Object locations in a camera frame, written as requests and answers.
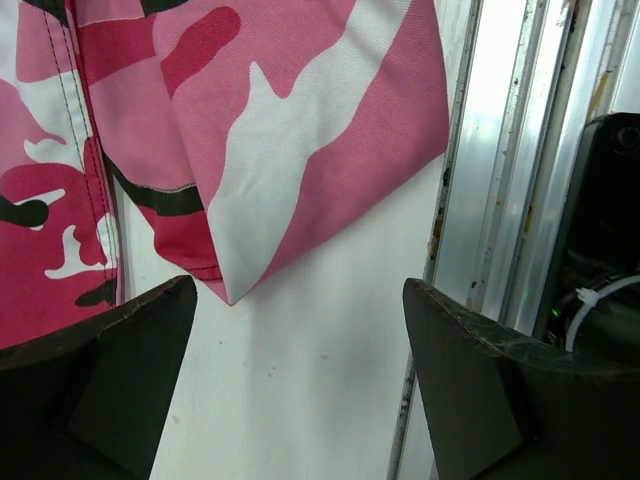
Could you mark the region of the pink camouflage trousers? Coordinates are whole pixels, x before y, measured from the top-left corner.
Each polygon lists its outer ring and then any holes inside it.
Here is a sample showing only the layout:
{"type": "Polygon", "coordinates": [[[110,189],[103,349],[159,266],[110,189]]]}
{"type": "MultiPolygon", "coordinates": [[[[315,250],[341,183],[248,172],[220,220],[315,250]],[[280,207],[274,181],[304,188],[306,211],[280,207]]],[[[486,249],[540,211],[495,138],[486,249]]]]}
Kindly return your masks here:
{"type": "Polygon", "coordinates": [[[116,179],[234,304],[446,148],[430,1],[5,1],[1,340],[120,302],[116,179]]]}

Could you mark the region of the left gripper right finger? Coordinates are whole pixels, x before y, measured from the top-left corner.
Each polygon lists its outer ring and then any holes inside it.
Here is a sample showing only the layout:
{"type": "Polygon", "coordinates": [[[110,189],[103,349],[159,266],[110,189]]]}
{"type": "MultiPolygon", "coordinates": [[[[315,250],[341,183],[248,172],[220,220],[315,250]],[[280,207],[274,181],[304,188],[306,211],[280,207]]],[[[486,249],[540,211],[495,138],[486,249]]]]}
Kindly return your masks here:
{"type": "Polygon", "coordinates": [[[635,479],[639,372],[467,310],[419,279],[408,337],[443,479],[635,479]]]}

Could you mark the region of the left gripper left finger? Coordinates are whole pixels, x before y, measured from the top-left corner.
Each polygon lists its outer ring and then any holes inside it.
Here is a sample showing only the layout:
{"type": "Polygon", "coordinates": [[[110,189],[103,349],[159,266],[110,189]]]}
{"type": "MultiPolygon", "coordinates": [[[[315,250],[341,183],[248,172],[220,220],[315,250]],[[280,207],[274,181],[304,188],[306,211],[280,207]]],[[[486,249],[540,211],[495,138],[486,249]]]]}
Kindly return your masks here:
{"type": "Polygon", "coordinates": [[[2,478],[149,478],[196,305],[177,276],[2,349],[2,478]]]}

